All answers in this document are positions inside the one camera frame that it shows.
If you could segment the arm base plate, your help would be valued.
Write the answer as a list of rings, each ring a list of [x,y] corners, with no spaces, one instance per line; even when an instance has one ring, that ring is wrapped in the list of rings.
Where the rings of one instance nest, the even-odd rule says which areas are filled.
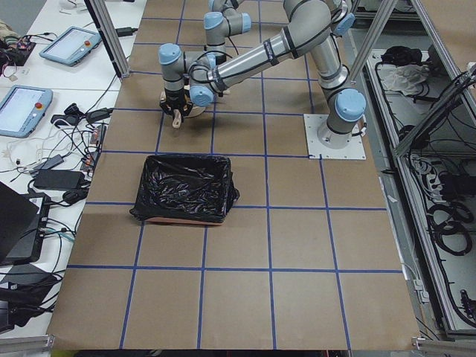
[[[328,115],[304,114],[306,145],[310,159],[365,160],[358,124],[351,133],[336,134],[327,127]]]

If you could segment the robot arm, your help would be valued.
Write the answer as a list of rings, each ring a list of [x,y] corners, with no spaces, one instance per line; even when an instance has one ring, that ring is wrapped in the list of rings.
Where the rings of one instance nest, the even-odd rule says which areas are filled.
[[[216,63],[226,61],[225,39],[247,33],[251,29],[251,17],[238,11],[242,1],[210,0],[209,11],[204,15],[206,51],[216,57]]]
[[[364,96],[349,87],[349,70],[340,59],[337,36],[353,25],[345,1],[284,1],[287,24],[275,36],[231,58],[225,40],[251,29],[251,17],[238,10],[239,1],[209,1],[204,15],[206,45],[202,52],[182,51],[167,43],[158,50],[164,81],[160,107],[180,124],[194,107],[205,108],[231,86],[275,67],[287,59],[311,54],[329,116],[319,131],[325,142],[351,135],[366,108]]]

